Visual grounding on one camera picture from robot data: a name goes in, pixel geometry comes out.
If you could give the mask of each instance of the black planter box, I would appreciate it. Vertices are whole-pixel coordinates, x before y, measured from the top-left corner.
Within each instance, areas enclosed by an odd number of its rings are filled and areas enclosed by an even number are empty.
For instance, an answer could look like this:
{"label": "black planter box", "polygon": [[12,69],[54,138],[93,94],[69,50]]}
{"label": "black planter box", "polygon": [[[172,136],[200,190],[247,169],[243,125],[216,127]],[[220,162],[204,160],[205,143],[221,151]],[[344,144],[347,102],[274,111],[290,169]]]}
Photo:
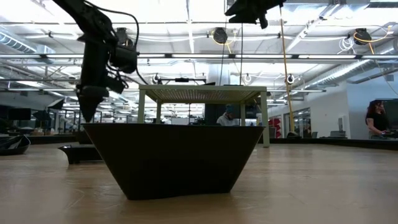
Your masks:
{"label": "black planter box", "polygon": [[129,200],[228,193],[262,127],[84,124]]}

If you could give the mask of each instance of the cable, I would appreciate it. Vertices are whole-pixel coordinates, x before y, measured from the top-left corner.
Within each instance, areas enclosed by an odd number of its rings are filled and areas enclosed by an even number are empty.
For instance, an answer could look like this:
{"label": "cable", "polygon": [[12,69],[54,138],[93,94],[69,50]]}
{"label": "cable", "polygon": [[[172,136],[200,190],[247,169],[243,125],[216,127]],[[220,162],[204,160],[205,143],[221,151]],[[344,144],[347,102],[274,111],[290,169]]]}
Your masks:
{"label": "cable", "polygon": [[242,85],[242,66],[243,66],[243,23],[241,23],[241,74],[239,75],[239,85]]}
{"label": "cable", "polygon": [[224,49],[225,49],[225,44],[223,44],[223,57],[221,58],[221,74],[220,74],[220,85],[221,85],[221,78],[223,77],[223,65],[224,65]]}
{"label": "cable", "polygon": [[116,14],[122,14],[122,15],[126,15],[126,16],[131,16],[135,20],[136,26],[137,26],[136,41],[134,43],[134,48],[135,49],[137,48],[137,43],[138,43],[138,38],[139,38],[139,23],[138,23],[138,20],[137,20],[137,18],[135,16],[133,16],[132,14],[126,13],[126,12],[119,12],[119,11],[114,11],[114,10],[110,10],[110,9],[104,9],[102,7],[94,5],[93,3],[91,3],[91,2],[89,2],[87,0],[84,0],[84,2],[87,3],[89,6],[95,7],[97,9],[105,11],[105,12],[112,12],[112,13],[116,13]]}
{"label": "cable", "polygon": [[[226,45],[227,48],[228,48],[229,54],[232,54],[231,47],[229,47],[229,45],[236,41],[236,33],[234,33],[234,39],[233,39],[232,41],[230,41],[229,43],[225,43],[225,44],[219,44],[219,43],[217,43],[217,41],[214,39],[214,35],[213,35],[213,34],[214,34],[214,31],[211,33],[211,38],[213,39],[213,42],[216,43],[216,44],[218,44],[218,45],[224,45],[224,46]],[[241,69],[239,70],[238,65],[237,65],[236,62],[235,62],[235,59],[232,58],[232,61],[234,62],[234,65],[235,65],[235,68],[236,68],[236,70],[238,71],[238,73],[240,74],[240,75],[239,75],[239,76],[240,76],[240,80],[239,80],[239,84],[240,84],[240,85],[241,85],[241,80],[242,80],[242,59],[243,59],[243,58],[241,57]]]}
{"label": "cable", "polygon": [[147,83],[147,81],[146,81],[146,80],[141,76],[141,74],[138,72],[138,67],[136,68],[136,73],[137,73],[139,79],[141,79],[141,81],[143,81],[146,85],[149,85],[149,84]]}
{"label": "cable", "polygon": [[371,43],[369,43],[369,48],[371,49],[372,54],[374,54],[374,50]]}
{"label": "cable", "polygon": [[[279,12],[280,12],[280,29],[281,29],[281,33],[282,33],[282,48],[284,50],[285,80],[287,80],[284,22],[283,22],[283,17],[282,17],[282,7],[280,7],[280,6],[279,6]],[[286,85],[286,93],[287,93],[287,102],[289,104],[290,131],[294,131],[292,101],[290,100],[290,91],[289,91],[289,85],[287,84],[287,81],[285,81],[285,85]]]}
{"label": "cable", "polygon": [[386,35],[385,35],[384,37],[380,38],[380,39],[377,39],[377,40],[363,40],[363,39],[359,39],[359,38],[356,37],[357,32],[354,33],[354,38],[357,39],[357,40],[359,40],[359,41],[362,41],[362,42],[373,43],[373,42],[377,42],[377,41],[380,41],[380,40],[384,40],[384,39],[389,35],[389,31],[390,31],[390,27],[388,27],[388,30],[387,30]]}
{"label": "cable", "polygon": [[340,53],[342,53],[344,51],[347,51],[347,50],[350,50],[350,49],[354,50],[354,48],[353,48],[354,47],[354,40],[351,39],[351,38],[341,39],[338,42],[338,46],[341,49],[341,51],[339,51],[337,54],[340,54]]}

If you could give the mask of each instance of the ceiling light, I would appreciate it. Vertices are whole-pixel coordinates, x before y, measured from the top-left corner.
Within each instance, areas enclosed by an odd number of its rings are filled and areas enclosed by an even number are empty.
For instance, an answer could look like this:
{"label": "ceiling light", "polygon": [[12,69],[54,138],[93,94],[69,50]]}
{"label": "ceiling light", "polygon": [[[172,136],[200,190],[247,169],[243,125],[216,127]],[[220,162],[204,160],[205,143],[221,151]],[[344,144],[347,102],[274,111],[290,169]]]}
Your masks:
{"label": "ceiling light", "polygon": [[83,58],[82,54],[48,54],[47,58]]}
{"label": "ceiling light", "polygon": [[267,100],[267,102],[286,102],[286,100]]}
{"label": "ceiling light", "polygon": [[309,58],[309,59],[351,59],[355,58],[356,55],[299,55],[298,58]]}
{"label": "ceiling light", "polygon": [[62,108],[63,110],[78,110],[79,108]]}
{"label": "ceiling light", "polygon": [[290,74],[286,79],[287,84],[291,85],[294,83],[294,76]]}
{"label": "ceiling light", "polygon": [[31,81],[18,81],[18,83],[23,84],[23,85],[29,85],[32,87],[43,87],[42,84],[39,84],[37,82],[31,82]]}
{"label": "ceiling light", "polygon": [[164,58],[164,54],[139,54],[138,58]]}
{"label": "ceiling light", "polygon": [[44,91],[75,91],[75,89],[43,89]]}
{"label": "ceiling light", "polygon": [[173,58],[222,58],[220,54],[172,54]]}
{"label": "ceiling light", "polygon": [[41,56],[37,54],[2,54],[0,58],[41,58]]}
{"label": "ceiling light", "polygon": [[246,82],[250,82],[251,81],[251,76],[248,73],[244,77],[244,81],[246,81]]}
{"label": "ceiling light", "polygon": [[108,105],[100,105],[99,107],[104,108],[104,109],[112,109],[112,106],[108,106]]}
{"label": "ceiling light", "polygon": [[398,55],[363,55],[362,59],[398,59]]}
{"label": "ceiling light", "polygon": [[[236,55],[237,58],[269,58],[269,59],[280,59],[284,55],[261,55],[261,54],[249,54],[249,55]],[[286,58],[292,58],[292,55],[286,55]]]}
{"label": "ceiling light", "polygon": [[39,89],[33,88],[9,88],[8,91],[40,91]]}
{"label": "ceiling light", "polygon": [[64,95],[56,93],[56,92],[53,92],[53,91],[50,91],[50,93],[55,95],[55,96],[65,97]]}
{"label": "ceiling light", "polygon": [[294,90],[294,92],[295,93],[323,93],[323,92],[326,92],[326,90]]}

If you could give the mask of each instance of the table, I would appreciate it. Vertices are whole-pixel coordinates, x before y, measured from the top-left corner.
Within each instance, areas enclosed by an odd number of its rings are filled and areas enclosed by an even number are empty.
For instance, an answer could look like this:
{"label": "table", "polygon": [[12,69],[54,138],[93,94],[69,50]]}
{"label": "table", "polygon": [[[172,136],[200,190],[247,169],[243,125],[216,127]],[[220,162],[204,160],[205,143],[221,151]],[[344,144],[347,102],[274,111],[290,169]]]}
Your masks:
{"label": "table", "polygon": [[[138,123],[144,123],[145,96],[157,103],[156,123],[160,124],[163,103],[240,104],[241,121],[246,119],[245,104],[261,97],[263,125],[267,124],[267,88],[264,86],[140,85]],[[269,127],[264,125],[264,147],[269,147]]]}

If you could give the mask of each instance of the fluorescent light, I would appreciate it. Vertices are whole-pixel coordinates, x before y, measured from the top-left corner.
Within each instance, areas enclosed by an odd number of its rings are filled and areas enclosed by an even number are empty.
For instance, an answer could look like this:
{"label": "fluorescent light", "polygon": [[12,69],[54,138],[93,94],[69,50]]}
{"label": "fluorescent light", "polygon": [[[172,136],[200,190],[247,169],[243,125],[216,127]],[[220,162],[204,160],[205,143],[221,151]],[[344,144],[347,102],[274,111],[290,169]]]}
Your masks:
{"label": "fluorescent light", "polygon": [[[283,55],[261,55],[261,54],[251,54],[251,55],[236,55],[237,58],[274,58],[274,59],[278,59],[278,58],[283,58]],[[286,55],[286,58],[292,58],[292,55]]]}
{"label": "fluorescent light", "polygon": [[47,54],[47,58],[83,58],[82,54]]}
{"label": "fluorescent light", "polygon": [[286,90],[267,90],[270,93],[285,93]]}
{"label": "fluorescent light", "polygon": [[37,54],[2,54],[0,58],[41,58]]}
{"label": "fluorescent light", "polygon": [[9,90],[9,91],[40,91],[39,89],[33,89],[33,88],[9,88],[7,90]]}
{"label": "fluorescent light", "polygon": [[172,54],[172,58],[222,58],[220,54]]}
{"label": "fluorescent light", "polygon": [[99,107],[104,108],[104,109],[112,109],[112,106],[108,106],[108,105],[100,105]]}
{"label": "fluorescent light", "polygon": [[398,55],[363,55],[363,59],[398,59]]}
{"label": "fluorescent light", "polygon": [[298,58],[309,58],[309,59],[351,59],[355,58],[356,55],[299,55]]}
{"label": "fluorescent light", "polygon": [[44,91],[75,91],[75,89],[43,89]]}
{"label": "fluorescent light", "polygon": [[138,58],[164,58],[164,54],[139,54]]}
{"label": "fluorescent light", "polygon": [[371,0],[371,2],[398,2],[398,0]]}
{"label": "fluorescent light", "polygon": [[326,92],[326,90],[293,90],[293,91],[296,92],[296,93],[322,93],[322,92]]}
{"label": "fluorescent light", "polygon": [[62,108],[63,110],[78,110],[79,108]]}
{"label": "fluorescent light", "polygon": [[23,85],[29,85],[32,87],[43,87],[43,85],[41,85],[37,82],[31,82],[31,81],[18,81],[18,83],[23,84]]}
{"label": "fluorescent light", "polygon": [[120,94],[115,93],[114,91],[109,91],[109,97],[115,98],[115,99],[119,99]]}
{"label": "fluorescent light", "polygon": [[267,100],[267,102],[286,102],[286,100]]}
{"label": "fluorescent light", "polygon": [[50,91],[50,93],[53,94],[53,95],[55,95],[55,96],[65,97],[64,95],[59,94],[59,93],[56,93],[56,92],[53,92],[53,91]]}

